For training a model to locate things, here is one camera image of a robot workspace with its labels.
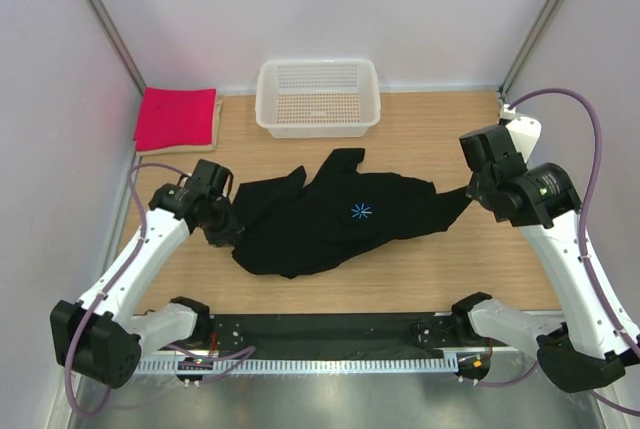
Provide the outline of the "black t-shirt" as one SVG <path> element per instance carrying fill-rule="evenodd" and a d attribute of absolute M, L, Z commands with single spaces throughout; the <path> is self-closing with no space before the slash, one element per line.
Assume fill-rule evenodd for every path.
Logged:
<path fill-rule="evenodd" d="M 364 157 L 362 148 L 335 149 L 313 179 L 298 167 L 241 184 L 235 262 L 254 275 L 313 275 L 393 240 L 445 232 L 471 203 L 465 187 L 440 192 L 414 177 L 361 173 Z"/>

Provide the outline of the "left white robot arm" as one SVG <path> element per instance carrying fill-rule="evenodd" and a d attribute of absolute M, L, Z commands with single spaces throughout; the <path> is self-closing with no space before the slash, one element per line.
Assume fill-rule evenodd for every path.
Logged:
<path fill-rule="evenodd" d="M 155 191 L 138 207 L 141 223 L 120 255 L 75 302 L 50 313 L 55 357 L 69 371 L 111 389 L 122 387 L 140 360 L 176 343 L 194 348 L 213 331 L 209 307 L 178 296 L 138 316 L 139 301 L 169 257 L 195 231 L 214 247 L 234 246 L 244 230 L 229 199 L 230 169 L 201 159 L 194 170 Z"/>

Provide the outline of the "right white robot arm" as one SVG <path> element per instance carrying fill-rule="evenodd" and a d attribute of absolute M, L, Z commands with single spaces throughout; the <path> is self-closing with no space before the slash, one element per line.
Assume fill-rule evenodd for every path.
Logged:
<path fill-rule="evenodd" d="M 568 173 L 552 162 L 528 166 L 539 135 L 537 121 L 520 118 L 467 133 L 460 145 L 472 173 L 470 198 L 520 231 L 542 264 L 565 319 L 544 322 L 478 292 L 453 305 L 454 326 L 465 338 L 490 338 L 535 358 L 564 392 L 599 389 L 638 364 L 633 351 L 639 346 L 639 328 L 579 232 L 584 205 Z"/>

